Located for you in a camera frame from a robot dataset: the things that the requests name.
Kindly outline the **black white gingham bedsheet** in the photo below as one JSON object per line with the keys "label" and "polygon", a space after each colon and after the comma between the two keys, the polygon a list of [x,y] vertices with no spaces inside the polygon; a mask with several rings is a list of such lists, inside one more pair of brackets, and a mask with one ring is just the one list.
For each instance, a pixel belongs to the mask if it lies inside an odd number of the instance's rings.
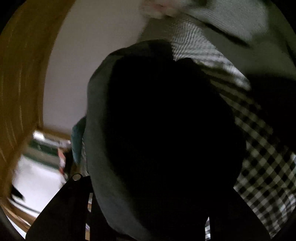
{"label": "black white gingham bedsheet", "polygon": [[[256,214],[271,240],[295,240],[295,79],[250,74],[250,89],[211,74],[246,140],[234,191]],[[206,221],[204,240],[210,240]]]}

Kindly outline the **black large garment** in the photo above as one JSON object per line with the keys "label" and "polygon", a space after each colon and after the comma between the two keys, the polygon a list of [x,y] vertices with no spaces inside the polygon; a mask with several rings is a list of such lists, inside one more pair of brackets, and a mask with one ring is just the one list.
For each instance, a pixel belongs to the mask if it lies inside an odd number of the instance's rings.
{"label": "black large garment", "polygon": [[234,192],[246,153],[231,107],[163,40],[102,61],[88,83],[84,144],[107,223],[135,240],[204,240],[207,201]]}

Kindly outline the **teal pillow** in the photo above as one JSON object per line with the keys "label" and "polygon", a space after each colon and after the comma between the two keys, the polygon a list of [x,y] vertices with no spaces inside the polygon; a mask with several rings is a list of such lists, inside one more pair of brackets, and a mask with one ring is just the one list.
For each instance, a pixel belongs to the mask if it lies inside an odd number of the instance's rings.
{"label": "teal pillow", "polygon": [[83,136],[86,127],[86,116],[82,117],[72,128],[71,132],[71,149],[73,159],[76,165],[81,162]]}

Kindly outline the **pink white plush toy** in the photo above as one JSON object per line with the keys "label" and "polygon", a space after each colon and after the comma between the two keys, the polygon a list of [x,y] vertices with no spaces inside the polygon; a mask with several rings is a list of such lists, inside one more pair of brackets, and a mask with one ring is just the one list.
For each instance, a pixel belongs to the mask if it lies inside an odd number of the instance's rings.
{"label": "pink white plush toy", "polygon": [[169,16],[174,17],[180,13],[184,8],[190,6],[195,1],[181,0],[144,0],[140,3],[140,12],[149,18],[161,19]]}

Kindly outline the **thin striped grey pillow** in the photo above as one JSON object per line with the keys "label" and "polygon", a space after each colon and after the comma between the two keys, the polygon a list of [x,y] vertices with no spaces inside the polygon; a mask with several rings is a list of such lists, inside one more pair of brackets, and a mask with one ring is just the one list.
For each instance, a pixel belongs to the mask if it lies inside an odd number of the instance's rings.
{"label": "thin striped grey pillow", "polygon": [[245,90],[250,89],[247,78],[207,38],[202,28],[193,22],[181,20],[172,26],[170,41],[174,58],[191,58],[197,64],[221,71],[230,81]]}

